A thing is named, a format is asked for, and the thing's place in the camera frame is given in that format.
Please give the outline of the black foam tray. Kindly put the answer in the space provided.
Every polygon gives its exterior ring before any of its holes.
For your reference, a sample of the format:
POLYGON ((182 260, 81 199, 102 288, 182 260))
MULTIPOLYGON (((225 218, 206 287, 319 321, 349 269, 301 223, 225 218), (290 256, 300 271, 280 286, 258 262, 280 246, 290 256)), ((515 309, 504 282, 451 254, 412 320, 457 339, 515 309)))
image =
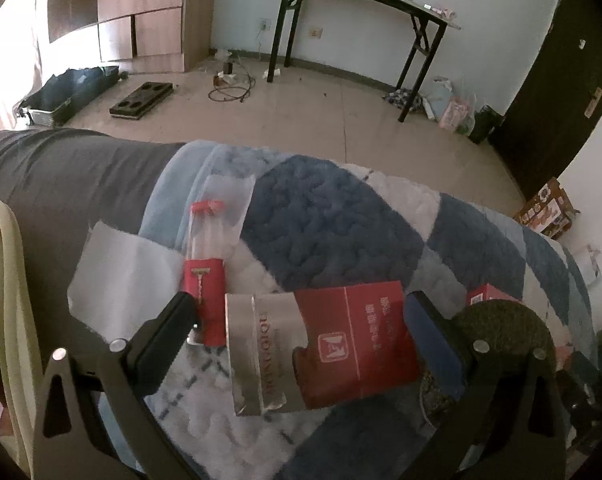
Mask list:
POLYGON ((138 120, 174 91, 171 82, 146 81, 109 108, 115 118, 138 120))

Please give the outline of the red double happiness box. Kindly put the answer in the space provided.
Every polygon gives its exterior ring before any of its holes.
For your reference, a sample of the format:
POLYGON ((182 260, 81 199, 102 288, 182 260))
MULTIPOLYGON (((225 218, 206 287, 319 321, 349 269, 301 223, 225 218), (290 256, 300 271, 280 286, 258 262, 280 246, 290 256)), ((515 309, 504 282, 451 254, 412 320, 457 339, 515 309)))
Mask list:
POLYGON ((506 300, 518 302, 518 299, 507 295, 506 292, 502 292, 502 290, 499 290, 491 284, 481 285, 480 287, 471 290, 466 296, 467 306, 471 306, 472 304, 479 304, 479 302, 489 300, 506 300))

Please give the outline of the beige plastic basin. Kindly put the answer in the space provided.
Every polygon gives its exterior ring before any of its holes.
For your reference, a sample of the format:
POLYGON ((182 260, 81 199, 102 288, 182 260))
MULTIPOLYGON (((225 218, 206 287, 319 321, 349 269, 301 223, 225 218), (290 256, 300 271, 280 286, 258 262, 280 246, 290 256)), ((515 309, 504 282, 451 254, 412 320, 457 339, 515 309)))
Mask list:
POLYGON ((16 216, 0 200, 0 379, 12 438, 3 438, 8 456, 31 479, 38 388, 43 381, 36 326, 25 275, 16 216))

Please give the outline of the checkered cloth on floor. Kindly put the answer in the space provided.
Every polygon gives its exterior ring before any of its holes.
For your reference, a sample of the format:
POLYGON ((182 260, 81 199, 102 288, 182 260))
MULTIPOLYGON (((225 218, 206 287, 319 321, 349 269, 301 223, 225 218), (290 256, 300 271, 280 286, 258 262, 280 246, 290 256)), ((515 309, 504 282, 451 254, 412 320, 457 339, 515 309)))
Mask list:
MULTIPOLYGON (((391 92, 386 93, 382 99, 397 107, 400 108, 400 110, 403 110, 403 108, 405 107, 405 104, 408 101, 408 98, 412 96, 412 90, 408 89, 408 88, 401 88, 401 89, 397 89, 397 90, 393 90, 391 92)), ((409 107, 408 113, 409 114, 414 114, 414 113, 423 113, 425 111, 425 109, 423 108, 423 98, 419 95, 416 94, 414 101, 412 102, 412 105, 409 107)))

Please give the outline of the wooden wardrobe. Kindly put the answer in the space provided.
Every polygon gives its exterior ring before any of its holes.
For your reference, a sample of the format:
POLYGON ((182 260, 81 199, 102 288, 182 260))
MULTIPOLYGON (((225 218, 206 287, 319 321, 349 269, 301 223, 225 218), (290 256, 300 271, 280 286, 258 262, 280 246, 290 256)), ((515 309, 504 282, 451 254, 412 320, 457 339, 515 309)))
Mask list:
POLYGON ((37 0, 46 70, 184 73, 209 54, 214 0, 37 0))

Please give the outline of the black leg folding table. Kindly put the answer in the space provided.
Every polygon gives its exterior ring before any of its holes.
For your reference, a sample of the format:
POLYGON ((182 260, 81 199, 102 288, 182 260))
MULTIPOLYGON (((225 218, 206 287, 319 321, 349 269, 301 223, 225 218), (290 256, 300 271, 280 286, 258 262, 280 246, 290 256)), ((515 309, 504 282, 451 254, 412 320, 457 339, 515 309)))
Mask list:
POLYGON ((460 28, 433 4, 415 0, 277 0, 265 80, 303 56, 344 68, 370 54, 371 62, 353 72, 408 86, 399 115, 404 122, 444 35, 460 28))

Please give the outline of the open black suitcase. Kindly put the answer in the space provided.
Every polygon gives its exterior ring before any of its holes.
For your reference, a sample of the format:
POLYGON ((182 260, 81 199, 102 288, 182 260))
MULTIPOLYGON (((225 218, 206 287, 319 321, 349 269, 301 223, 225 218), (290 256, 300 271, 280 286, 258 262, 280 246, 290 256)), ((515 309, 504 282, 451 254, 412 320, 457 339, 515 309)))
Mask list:
POLYGON ((16 117, 31 126, 60 127, 119 79, 118 65, 69 68, 59 76, 50 77, 42 88, 24 98, 16 107, 16 117))

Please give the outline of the black round tin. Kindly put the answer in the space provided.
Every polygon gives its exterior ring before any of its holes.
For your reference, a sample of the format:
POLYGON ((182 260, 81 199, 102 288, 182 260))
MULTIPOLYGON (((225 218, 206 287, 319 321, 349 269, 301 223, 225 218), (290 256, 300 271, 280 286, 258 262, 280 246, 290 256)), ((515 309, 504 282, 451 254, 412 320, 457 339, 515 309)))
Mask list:
MULTIPOLYGON (((493 299, 465 307, 450 322, 471 342, 483 340, 491 350, 509 356, 545 352, 551 370, 557 370, 555 344, 540 316, 515 301, 493 299)), ((437 429, 458 401, 444 393, 431 370, 423 364, 419 402, 426 422, 437 429)))

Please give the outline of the dark grey bed sheet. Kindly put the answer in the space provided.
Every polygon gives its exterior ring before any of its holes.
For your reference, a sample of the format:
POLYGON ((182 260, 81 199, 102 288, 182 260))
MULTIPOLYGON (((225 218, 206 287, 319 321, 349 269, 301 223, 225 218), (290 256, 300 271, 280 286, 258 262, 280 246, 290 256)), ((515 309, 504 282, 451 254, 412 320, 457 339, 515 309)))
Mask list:
POLYGON ((99 347, 66 300, 88 231, 103 221, 137 233, 178 149, 85 129, 0 131, 0 200, 19 223, 42 356, 58 347, 76 353, 99 347))

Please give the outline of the red Hongqiqu cigarette box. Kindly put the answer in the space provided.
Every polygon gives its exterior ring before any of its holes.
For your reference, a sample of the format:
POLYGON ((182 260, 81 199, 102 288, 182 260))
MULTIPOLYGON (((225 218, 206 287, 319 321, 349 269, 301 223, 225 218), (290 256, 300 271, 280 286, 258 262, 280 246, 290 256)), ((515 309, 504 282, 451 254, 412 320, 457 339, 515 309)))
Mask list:
POLYGON ((319 410, 415 382, 398 282, 226 298, 238 416, 319 410))

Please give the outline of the white paper sheet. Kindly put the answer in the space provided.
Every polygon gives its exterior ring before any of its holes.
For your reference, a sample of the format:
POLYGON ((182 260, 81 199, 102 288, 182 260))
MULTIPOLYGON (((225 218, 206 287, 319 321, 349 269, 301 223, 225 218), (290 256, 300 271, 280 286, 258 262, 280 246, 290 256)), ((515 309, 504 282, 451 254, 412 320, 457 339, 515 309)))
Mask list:
POLYGON ((69 310, 104 342, 129 340, 179 291, 184 257, 97 222, 68 287, 69 310))

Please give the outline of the printed cardboard box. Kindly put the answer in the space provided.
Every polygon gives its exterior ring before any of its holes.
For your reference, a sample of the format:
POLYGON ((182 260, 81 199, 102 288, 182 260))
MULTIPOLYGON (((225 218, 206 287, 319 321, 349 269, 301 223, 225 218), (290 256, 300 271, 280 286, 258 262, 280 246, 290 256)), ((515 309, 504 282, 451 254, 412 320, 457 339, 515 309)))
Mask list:
POLYGON ((562 185, 551 178, 513 219, 536 233, 558 240, 571 229, 579 214, 562 185))

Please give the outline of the black bag by door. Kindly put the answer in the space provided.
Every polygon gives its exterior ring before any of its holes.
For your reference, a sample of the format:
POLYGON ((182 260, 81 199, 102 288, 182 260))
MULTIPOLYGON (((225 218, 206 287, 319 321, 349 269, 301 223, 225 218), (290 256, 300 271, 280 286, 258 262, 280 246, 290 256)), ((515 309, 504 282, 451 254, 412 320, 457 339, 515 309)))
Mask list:
POLYGON ((503 118, 492 106, 484 105, 475 114, 475 125, 469 134, 469 140, 477 145, 481 144, 502 124, 503 118))

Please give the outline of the dark door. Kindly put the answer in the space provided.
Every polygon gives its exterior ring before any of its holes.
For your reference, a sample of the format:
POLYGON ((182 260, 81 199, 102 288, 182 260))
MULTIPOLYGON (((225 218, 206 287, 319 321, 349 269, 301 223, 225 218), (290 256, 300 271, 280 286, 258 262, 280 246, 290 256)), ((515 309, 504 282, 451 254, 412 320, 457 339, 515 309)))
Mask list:
POLYGON ((602 7, 558 0, 541 49, 489 142, 527 200, 559 177, 602 117, 602 7))

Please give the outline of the pink plastic bag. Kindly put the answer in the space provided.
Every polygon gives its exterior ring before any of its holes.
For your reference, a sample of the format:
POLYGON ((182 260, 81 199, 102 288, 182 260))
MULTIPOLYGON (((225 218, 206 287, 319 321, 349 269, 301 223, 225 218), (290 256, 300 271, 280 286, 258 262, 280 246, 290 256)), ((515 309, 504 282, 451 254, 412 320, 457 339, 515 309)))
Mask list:
POLYGON ((453 96, 439 120, 439 127, 447 131, 455 131, 464 122, 469 110, 468 101, 453 96))

